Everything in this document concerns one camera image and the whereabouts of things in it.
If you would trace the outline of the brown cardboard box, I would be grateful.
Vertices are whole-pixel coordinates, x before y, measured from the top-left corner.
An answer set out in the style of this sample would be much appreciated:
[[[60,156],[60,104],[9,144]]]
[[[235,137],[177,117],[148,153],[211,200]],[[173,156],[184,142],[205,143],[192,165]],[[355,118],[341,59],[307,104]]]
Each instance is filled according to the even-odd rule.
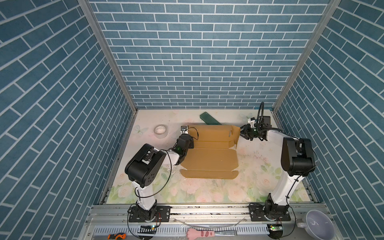
[[[194,147],[181,163],[185,178],[233,180],[239,172],[236,147],[240,128],[232,125],[189,125]]]

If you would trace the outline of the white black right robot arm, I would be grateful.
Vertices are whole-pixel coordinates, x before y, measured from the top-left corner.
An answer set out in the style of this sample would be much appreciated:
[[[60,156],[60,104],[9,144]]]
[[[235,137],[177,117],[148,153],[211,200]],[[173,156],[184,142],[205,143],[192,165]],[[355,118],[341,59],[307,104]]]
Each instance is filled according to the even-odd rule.
[[[240,136],[252,141],[255,138],[265,140],[282,147],[281,167],[283,169],[277,186],[268,194],[262,206],[250,204],[253,222],[290,221],[289,203],[299,183],[316,168],[316,158],[311,140],[297,138],[283,133],[283,130],[271,126],[270,117],[248,119],[241,127]]]

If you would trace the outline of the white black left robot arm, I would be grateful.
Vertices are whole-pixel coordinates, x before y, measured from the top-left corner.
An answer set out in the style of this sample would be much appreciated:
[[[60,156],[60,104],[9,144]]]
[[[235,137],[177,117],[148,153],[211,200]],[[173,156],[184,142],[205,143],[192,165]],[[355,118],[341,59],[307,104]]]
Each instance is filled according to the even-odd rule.
[[[125,174],[133,183],[138,197],[136,208],[140,220],[149,222],[159,215],[152,183],[164,160],[169,160],[171,167],[180,165],[188,150],[193,148],[194,137],[181,134],[175,145],[168,150],[158,150],[150,144],[144,144],[126,165]]]

